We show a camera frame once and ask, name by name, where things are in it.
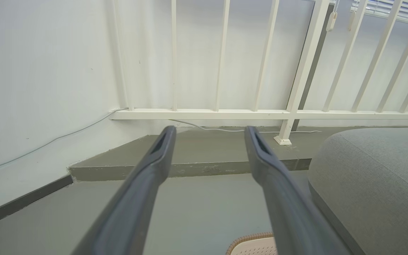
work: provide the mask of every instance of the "electrical cable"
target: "electrical cable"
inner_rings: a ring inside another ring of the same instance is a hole
[[[183,124],[188,124],[188,125],[191,125],[191,126],[195,126],[195,127],[199,128],[199,129],[202,129],[202,130],[219,130],[219,131],[225,131],[225,132],[243,132],[243,131],[245,131],[243,129],[228,130],[228,129],[217,129],[216,127],[215,128],[211,128],[211,127],[205,128],[205,127],[193,124],[193,123],[188,123],[186,121],[181,121],[181,120],[176,120],[176,119],[170,119],[170,120],[177,121],[177,122],[180,122],[180,123],[183,123]],[[291,133],[314,133],[314,132],[322,132],[322,131],[318,131],[318,130],[313,130],[313,131],[291,131]],[[271,132],[270,131],[262,131],[260,133],[264,133],[264,134],[265,133],[275,133],[276,134],[276,133],[279,133],[279,131],[271,131]]]
[[[85,126],[85,127],[83,127],[82,129],[78,129],[78,130],[73,131],[73,132],[71,132],[71,133],[68,133],[68,134],[62,135],[62,136],[60,136],[60,137],[57,137],[57,138],[55,138],[55,139],[52,139],[50,142],[47,142],[46,144],[44,144],[44,145],[42,145],[42,146],[40,146],[40,147],[37,147],[36,149],[31,150],[30,152],[26,152],[25,154],[20,155],[19,157],[16,157],[16,158],[14,158],[14,159],[11,159],[11,160],[9,160],[9,161],[6,161],[6,162],[4,162],[4,163],[1,163],[0,166],[3,166],[3,165],[8,164],[8,163],[11,163],[11,162],[13,162],[13,161],[15,161],[15,160],[18,160],[19,158],[23,158],[24,156],[29,155],[29,154],[31,154],[31,153],[33,153],[33,152],[35,152],[35,151],[37,151],[37,150],[39,150],[39,149],[45,147],[45,146],[51,144],[51,143],[54,142],[55,140],[61,139],[61,138],[63,138],[63,137],[67,137],[67,136],[69,136],[69,135],[73,135],[73,134],[78,133],[78,132],[80,132],[80,131],[83,131],[84,129],[87,129],[88,127],[94,126],[95,124],[97,124],[97,123],[103,121],[104,119],[108,118],[111,114],[113,114],[113,113],[115,113],[115,112],[117,112],[117,111],[126,110],[126,109],[128,109],[128,107],[118,108],[118,109],[112,110],[112,111],[110,111],[110,113],[108,113],[108,114],[105,115],[103,118],[99,119],[98,121],[96,121],[96,122],[94,122],[94,123],[92,123],[92,124],[90,124],[90,125],[88,125],[88,126]],[[180,122],[180,123],[184,123],[184,124],[188,124],[188,125],[191,125],[191,126],[195,126],[195,127],[200,128],[200,129],[203,129],[203,130],[220,130],[220,131],[225,131],[225,132],[243,132],[243,131],[244,131],[244,130],[227,130],[227,129],[217,129],[217,128],[208,128],[208,129],[206,129],[205,127],[201,127],[201,126],[198,126],[198,125],[195,125],[195,124],[192,124],[192,123],[188,123],[188,122],[185,122],[185,121],[180,121],[180,120],[176,120],[176,119],[170,119],[170,120],[176,121],[176,122]],[[317,130],[314,130],[314,131],[292,131],[291,133],[313,133],[313,132],[321,132],[321,131],[317,131]],[[260,133],[279,133],[279,132],[260,132]]]
[[[34,150],[31,150],[30,152],[27,152],[27,153],[25,153],[25,154],[23,154],[23,155],[21,155],[21,156],[19,156],[19,157],[16,157],[16,158],[14,158],[14,159],[11,159],[11,160],[9,160],[9,161],[6,161],[6,162],[4,162],[4,163],[1,163],[0,166],[3,166],[3,165],[8,164],[8,163],[11,163],[11,162],[13,162],[13,161],[15,161],[15,160],[18,160],[19,158],[22,158],[22,157],[24,157],[24,156],[26,156],[26,155],[29,155],[29,154],[31,154],[31,153],[33,153],[33,152],[35,152],[35,151],[37,151],[37,150],[39,150],[39,149],[45,147],[45,146],[51,144],[51,143],[54,142],[55,140],[61,139],[61,138],[63,138],[63,137],[69,136],[69,135],[73,135],[73,134],[78,133],[78,132],[80,132],[80,131],[82,131],[82,130],[84,130],[84,129],[87,129],[88,127],[94,126],[95,124],[99,123],[100,121],[103,121],[104,119],[108,118],[111,114],[113,114],[113,113],[115,113],[115,112],[117,112],[117,111],[126,110],[126,109],[128,109],[128,107],[119,108],[119,109],[116,109],[116,110],[112,110],[112,111],[110,111],[109,114],[105,115],[105,117],[99,119],[98,121],[92,123],[91,125],[88,125],[88,126],[86,126],[86,127],[83,127],[82,129],[78,129],[77,131],[73,131],[73,132],[71,132],[71,133],[69,133],[69,134],[66,134],[66,135],[57,137],[57,138],[51,140],[50,142],[47,142],[46,144],[44,144],[44,145],[42,145],[42,146],[40,146],[40,147],[38,147],[38,148],[36,148],[36,149],[34,149]]]

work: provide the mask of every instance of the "window blind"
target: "window blind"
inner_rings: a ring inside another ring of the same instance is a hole
[[[369,0],[368,5],[366,6],[365,15],[388,18],[391,8],[393,6],[394,0]],[[358,4],[360,0],[352,0],[352,6],[350,11],[356,11],[358,9]],[[396,18],[397,21],[408,23],[408,0],[404,0],[399,14]]]

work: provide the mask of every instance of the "gray cushion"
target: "gray cushion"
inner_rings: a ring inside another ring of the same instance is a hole
[[[408,128],[335,134],[308,177],[364,253],[408,254]]]

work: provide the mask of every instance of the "white railing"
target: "white railing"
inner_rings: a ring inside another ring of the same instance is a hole
[[[368,0],[361,0],[359,6],[366,7]],[[332,105],[332,98],[335,89],[338,86],[341,74],[344,72],[345,65],[350,56],[353,44],[355,43],[358,30],[361,25],[361,21],[364,16],[365,8],[359,8],[356,16],[353,20],[350,35],[347,39],[343,55],[340,60],[340,64],[337,68],[333,83],[330,87],[330,92],[327,95],[327,100],[325,101],[322,110],[299,110],[299,103],[305,88],[306,79],[310,72],[311,63],[316,52],[316,47],[318,44],[319,37],[321,35],[322,26],[324,24],[324,19],[327,13],[327,8],[329,5],[329,0],[316,0],[316,4],[313,9],[311,16],[310,27],[308,29],[305,45],[301,54],[299,61],[297,73],[293,82],[292,90],[288,100],[288,104],[285,110],[261,110],[259,109],[259,95],[262,91],[262,85],[264,84],[265,69],[268,63],[268,57],[270,55],[270,48],[272,44],[273,31],[275,27],[276,16],[278,12],[279,0],[272,0],[272,7],[270,11],[270,19],[268,23],[268,34],[264,47],[264,52],[261,61],[261,67],[259,69],[259,78],[256,87],[256,93],[254,95],[254,104],[251,110],[247,109],[220,109],[220,94],[223,84],[221,84],[222,75],[224,73],[223,67],[225,62],[225,48],[226,48],[226,36],[228,30],[228,17],[229,17],[229,7],[230,0],[225,0],[224,11],[223,11],[223,31],[222,31],[222,43],[220,50],[220,61],[219,69],[217,75],[217,93],[215,95],[215,107],[211,109],[181,109],[177,106],[177,67],[176,67],[176,0],[171,0],[172,7],[172,81],[171,90],[173,94],[172,105],[170,109],[154,109],[154,108],[134,108],[133,103],[130,102],[130,98],[127,96],[127,91],[131,91],[129,84],[122,84],[118,86],[118,92],[123,94],[123,104],[122,107],[129,107],[128,110],[122,110],[114,113],[110,119],[112,120],[131,120],[131,119],[269,119],[269,120],[283,120],[280,133],[275,140],[279,144],[290,144],[289,135],[296,119],[408,119],[408,95],[402,103],[399,111],[389,112],[384,111],[385,103],[387,102],[390,93],[395,86],[395,83],[403,71],[404,65],[408,60],[408,44],[402,54],[402,57],[396,67],[395,72],[392,75],[389,85],[379,102],[379,106],[376,111],[358,111],[358,106],[360,104],[361,98],[366,90],[366,87],[371,79],[373,72],[375,71],[379,59],[383,53],[387,40],[392,31],[392,27],[395,23],[396,16],[399,12],[402,0],[396,0],[392,7],[391,13],[387,20],[387,25],[385,26],[384,32],[381,35],[379,44],[376,48],[374,56],[369,65],[366,76],[361,84],[358,95],[351,111],[339,111],[330,110]],[[120,30],[118,28],[118,11],[117,5],[115,4],[115,26],[116,31]],[[118,37],[118,47],[122,44],[120,37]]]

